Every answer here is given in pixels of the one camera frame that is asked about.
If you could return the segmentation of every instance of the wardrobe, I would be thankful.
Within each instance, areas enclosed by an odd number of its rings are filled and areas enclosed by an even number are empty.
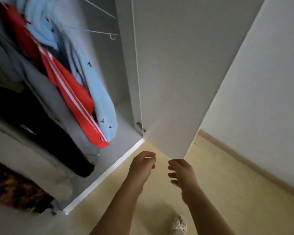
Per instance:
[[[116,109],[93,173],[71,178],[69,213],[145,140],[183,158],[263,0],[57,0]],[[114,33],[91,33],[82,29]]]

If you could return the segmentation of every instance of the white wardrobe edge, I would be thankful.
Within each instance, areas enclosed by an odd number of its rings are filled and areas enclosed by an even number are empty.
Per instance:
[[[145,139],[141,138],[133,147],[131,147],[125,154],[123,154],[115,163],[112,164],[104,173],[102,173],[93,183],[90,184],[82,193],[79,194],[71,203],[69,203],[63,211],[68,215],[76,205],[85,199],[90,192],[92,192],[104,179],[106,179],[122,162],[125,161],[135,150],[137,150]]]

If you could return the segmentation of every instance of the yellow floor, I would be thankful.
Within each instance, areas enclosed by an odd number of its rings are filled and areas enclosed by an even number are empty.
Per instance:
[[[71,232],[90,233],[126,177],[132,158],[141,151],[156,152],[157,162],[139,197],[131,234],[166,235],[176,213],[186,217],[187,234],[196,234],[180,189],[172,186],[167,177],[169,158],[147,142],[66,217]],[[294,197],[200,136],[186,160],[194,167],[204,192],[236,234],[294,235]]]

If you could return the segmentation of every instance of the door hinge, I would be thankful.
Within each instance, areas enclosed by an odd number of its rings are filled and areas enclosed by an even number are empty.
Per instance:
[[[136,125],[137,125],[141,130],[143,130],[145,133],[147,133],[147,130],[145,130],[145,129],[143,128],[141,122],[137,122]]]

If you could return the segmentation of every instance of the person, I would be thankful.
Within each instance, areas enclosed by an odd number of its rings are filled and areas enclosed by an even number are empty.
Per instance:
[[[129,173],[106,212],[90,235],[128,235],[138,196],[143,191],[151,171],[155,168],[156,154],[141,152],[130,165]],[[168,174],[171,183],[181,189],[182,200],[188,206],[198,234],[235,234],[222,218],[218,210],[201,190],[193,167],[184,159],[169,160]],[[174,234],[184,234],[186,224],[177,217]]]

